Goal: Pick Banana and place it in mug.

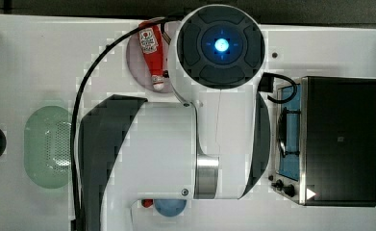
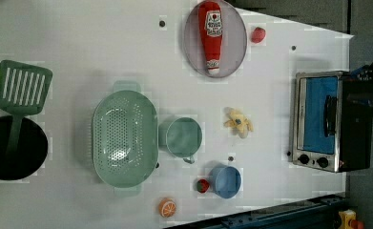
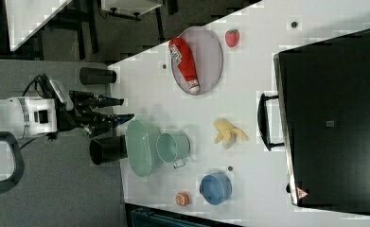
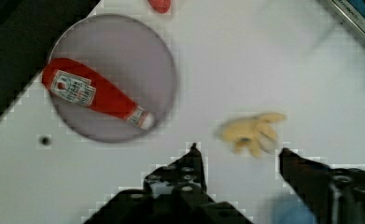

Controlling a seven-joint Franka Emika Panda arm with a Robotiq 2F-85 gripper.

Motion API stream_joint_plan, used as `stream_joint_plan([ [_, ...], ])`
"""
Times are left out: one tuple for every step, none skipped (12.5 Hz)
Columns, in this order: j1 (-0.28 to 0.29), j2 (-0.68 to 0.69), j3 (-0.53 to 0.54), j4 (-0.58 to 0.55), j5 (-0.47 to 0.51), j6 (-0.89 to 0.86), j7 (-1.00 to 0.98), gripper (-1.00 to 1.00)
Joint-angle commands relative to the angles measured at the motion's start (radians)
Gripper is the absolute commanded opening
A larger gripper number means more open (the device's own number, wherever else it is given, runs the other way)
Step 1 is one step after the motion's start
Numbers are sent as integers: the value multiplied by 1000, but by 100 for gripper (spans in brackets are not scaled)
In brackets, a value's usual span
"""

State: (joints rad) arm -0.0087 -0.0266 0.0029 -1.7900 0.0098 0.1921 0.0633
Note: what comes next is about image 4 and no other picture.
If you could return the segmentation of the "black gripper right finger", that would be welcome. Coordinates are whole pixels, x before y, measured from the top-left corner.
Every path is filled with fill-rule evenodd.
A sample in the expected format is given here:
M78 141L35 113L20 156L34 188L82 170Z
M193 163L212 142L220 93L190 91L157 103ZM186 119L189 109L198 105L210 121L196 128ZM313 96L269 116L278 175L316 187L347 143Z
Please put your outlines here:
M365 224L365 171L331 168L284 147L279 172L317 224Z

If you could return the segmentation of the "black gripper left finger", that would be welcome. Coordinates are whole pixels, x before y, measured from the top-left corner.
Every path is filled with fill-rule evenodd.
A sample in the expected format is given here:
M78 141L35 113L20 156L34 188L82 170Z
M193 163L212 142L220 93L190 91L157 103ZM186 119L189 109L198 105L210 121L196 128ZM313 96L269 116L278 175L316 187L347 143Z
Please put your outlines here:
M192 144L186 155L147 175L141 189L119 192L83 224L253 223L207 194L202 153Z

